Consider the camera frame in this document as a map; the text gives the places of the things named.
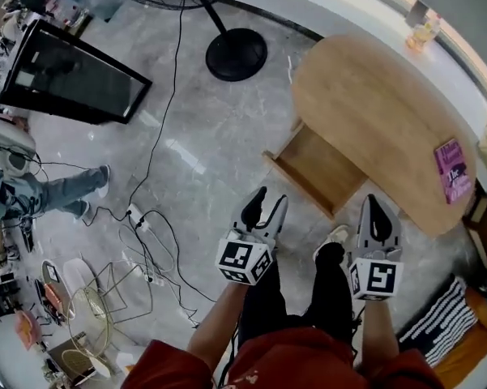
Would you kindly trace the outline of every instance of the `oval table top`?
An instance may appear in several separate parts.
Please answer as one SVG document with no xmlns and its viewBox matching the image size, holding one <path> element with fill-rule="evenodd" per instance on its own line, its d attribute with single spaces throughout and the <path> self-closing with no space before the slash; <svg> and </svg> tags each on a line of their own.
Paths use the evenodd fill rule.
<svg viewBox="0 0 487 389">
<path fill-rule="evenodd" d="M 459 222 L 473 189 L 447 204 L 434 150 L 456 138 L 472 185 L 476 165 L 462 118 L 418 74 L 370 35 L 330 36 L 297 68 L 293 103 L 311 130 L 436 237 Z"/>
</svg>

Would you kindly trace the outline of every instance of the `red sleeve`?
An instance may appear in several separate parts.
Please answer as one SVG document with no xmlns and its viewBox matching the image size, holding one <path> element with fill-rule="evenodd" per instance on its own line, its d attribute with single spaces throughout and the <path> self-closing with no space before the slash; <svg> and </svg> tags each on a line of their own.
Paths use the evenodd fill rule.
<svg viewBox="0 0 487 389">
<path fill-rule="evenodd" d="M 385 365 L 374 378 L 382 389 L 443 389 L 438 376 L 417 350 L 408 350 Z"/>
<path fill-rule="evenodd" d="M 122 389 L 210 389 L 211 371 L 197 357 L 153 340 Z"/>
</svg>

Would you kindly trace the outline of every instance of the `black floor fan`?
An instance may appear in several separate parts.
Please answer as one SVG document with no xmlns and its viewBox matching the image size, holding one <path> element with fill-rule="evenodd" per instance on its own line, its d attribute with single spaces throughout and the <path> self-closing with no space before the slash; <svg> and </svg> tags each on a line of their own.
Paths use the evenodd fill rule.
<svg viewBox="0 0 487 389">
<path fill-rule="evenodd" d="M 250 29 L 227 30 L 212 8 L 219 0 L 135 0 L 167 10 L 189 10 L 204 7 L 220 31 L 207 48 L 205 61 L 211 73 L 223 81 L 241 81 L 258 72 L 267 60 L 267 44 Z"/>
</svg>

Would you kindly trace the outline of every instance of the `jeans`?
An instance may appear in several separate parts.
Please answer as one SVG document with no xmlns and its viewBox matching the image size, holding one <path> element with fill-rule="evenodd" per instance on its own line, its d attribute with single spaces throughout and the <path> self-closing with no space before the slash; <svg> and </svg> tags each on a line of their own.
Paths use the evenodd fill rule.
<svg viewBox="0 0 487 389">
<path fill-rule="evenodd" d="M 41 183 L 41 207 L 39 213 L 58 209 L 81 217 L 87 208 L 83 196 L 100 189 L 108 182 L 108 169 L 102 165 L 72 177 L 59 178 Z"/>
<path fill-rule="evenodd" d="M 238 347 L 247 340 L 291 327 L 316 327 L 337 340 L 351 344 L 352 300 L 348 280 L 340 267 L 344 248 L 328 243 L 315 260 L 317 275 L 310 307 L 302 315 L 287 315 L 277 262 L 263 278 L 249 287 L 239 323 Z"/>
</svg>

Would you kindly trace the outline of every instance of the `wooden table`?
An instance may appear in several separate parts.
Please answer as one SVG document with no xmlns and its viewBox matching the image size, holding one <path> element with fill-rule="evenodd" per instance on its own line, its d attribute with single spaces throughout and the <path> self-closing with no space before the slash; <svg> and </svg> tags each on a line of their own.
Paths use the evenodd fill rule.
<svg viewBox="0 0 487 389">
<path fill-rule="evenodd" d="M 369 35 L 323 39 L 292 84 L 305 126 L 280 153 L 265 156 L 329 217 L 370 178 L 428 236 L 447 232 L 471 192 L 446 203 L 434 150 L 456 138 L 472 181 L 474 151 L 459 128 L 462 118 L 417 74 Z"/>
</svg>

